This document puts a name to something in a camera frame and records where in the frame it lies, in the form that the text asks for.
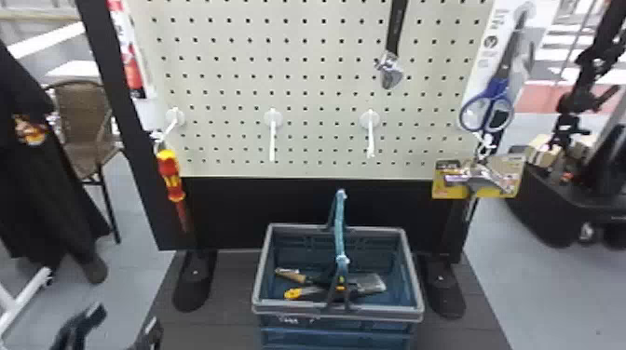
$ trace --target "yellow packaging label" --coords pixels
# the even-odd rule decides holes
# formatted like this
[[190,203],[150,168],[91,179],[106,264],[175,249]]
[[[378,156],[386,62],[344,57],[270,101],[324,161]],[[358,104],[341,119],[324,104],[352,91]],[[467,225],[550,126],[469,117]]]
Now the yellow packaging label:
[[472,158],[442,159],[435,163],[432,197],[463,199],[476,191],[479,198],[514,198],[522,182],[525,156],[492,155],[480,164]]

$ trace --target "wicker chair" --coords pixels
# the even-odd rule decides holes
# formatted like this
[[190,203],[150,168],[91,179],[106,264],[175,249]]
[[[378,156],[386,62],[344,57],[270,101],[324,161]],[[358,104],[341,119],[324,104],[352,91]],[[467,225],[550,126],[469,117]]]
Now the wicker chair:
[[45,87],[57,103],[63,148],[78,179],[102,188],[102,196],[116,243],[121,242],[102,166],[120,149],[111,128],[112,111],[102,85],[89,80],[67,80]]

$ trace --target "white pegboard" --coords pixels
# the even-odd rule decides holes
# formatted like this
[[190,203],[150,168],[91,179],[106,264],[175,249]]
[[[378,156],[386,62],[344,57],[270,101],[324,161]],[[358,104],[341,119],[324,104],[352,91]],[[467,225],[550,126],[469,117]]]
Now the white pegboard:
[[[374,69],[390,0],[128,3],[159,98],[187,116],[168,139],[183,176],[431,179],[436,159],[476,145],[456,118],[493,0],[411,0],[390,91]],[[284,116],[276,163],[271,107]]]

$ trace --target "blue plastic basket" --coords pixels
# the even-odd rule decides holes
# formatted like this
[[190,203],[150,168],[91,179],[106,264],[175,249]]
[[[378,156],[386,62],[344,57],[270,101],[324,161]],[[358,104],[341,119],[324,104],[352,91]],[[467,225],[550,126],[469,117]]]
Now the blue plastic basket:
[[314,276],[335,261],[328,225],[272,223],[267,228],[252,293],[265,349],[406,349],[424,303],[406,234],[386,227],[346,227],[350,274],[378,273],[387,291],[342,303],[286,301],[299,285],[275,276],[277,267]]

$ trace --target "basket handle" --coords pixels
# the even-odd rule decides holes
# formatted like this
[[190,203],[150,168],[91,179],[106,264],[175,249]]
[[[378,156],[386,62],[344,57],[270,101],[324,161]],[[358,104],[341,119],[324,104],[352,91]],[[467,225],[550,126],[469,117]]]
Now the basket handle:
[[354,311],[349,298],[350,290],[347,287],[347,266],[350,264],[350,259],[346,255],[346,248],[344,245],[344,230],[346,229],[344,207],[346,198],[347,195],[344,189],[337,191],[334,195],[331,213],[326,224],[327,230],[330,231],[332,227],[334,231],[334,260],[337,264],[337,268],[333,276],[331,287],[328,290],[328,295],[326,296],[326,306],[324,306],[323,310],[328,310],[333,305],[334,296],[337,292],[337,286],[340,286],[343,287],[344,306],[346,311]]

